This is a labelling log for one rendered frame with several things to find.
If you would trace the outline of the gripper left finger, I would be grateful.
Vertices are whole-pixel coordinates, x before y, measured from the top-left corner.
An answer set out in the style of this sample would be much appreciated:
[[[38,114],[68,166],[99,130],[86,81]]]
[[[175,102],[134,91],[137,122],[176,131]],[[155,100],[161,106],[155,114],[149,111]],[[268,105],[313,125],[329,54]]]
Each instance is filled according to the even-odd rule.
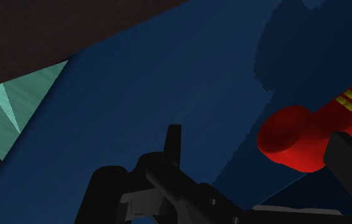
[[[146,153],[132,171],[104,166],[92,174],[74,224],[248,224],[250,213],[180,170],[181,126],[167,128],[164,149]]]

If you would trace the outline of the red phone with yellow keys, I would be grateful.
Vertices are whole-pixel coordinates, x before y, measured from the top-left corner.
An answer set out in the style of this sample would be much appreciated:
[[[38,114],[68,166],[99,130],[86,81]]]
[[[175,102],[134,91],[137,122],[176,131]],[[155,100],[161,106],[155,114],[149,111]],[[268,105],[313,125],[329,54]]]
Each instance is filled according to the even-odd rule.
[[[330,135],[352,136],[352,87],[319,110],[287,106],[271,115],[257,134],[258,149],[275,163],[310,173],[322,169]]]

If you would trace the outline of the blue furniture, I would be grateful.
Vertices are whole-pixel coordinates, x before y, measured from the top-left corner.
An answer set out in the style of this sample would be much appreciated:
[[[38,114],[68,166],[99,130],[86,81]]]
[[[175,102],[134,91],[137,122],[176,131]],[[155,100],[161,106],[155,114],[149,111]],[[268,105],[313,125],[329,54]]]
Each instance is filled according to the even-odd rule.
[[[352,86],[352,0],[190,0],[75,55],[0,168],[0,224],[73,224],[92,173],[182,126],[181,169],[248,209],[300,178],[271,114]]]

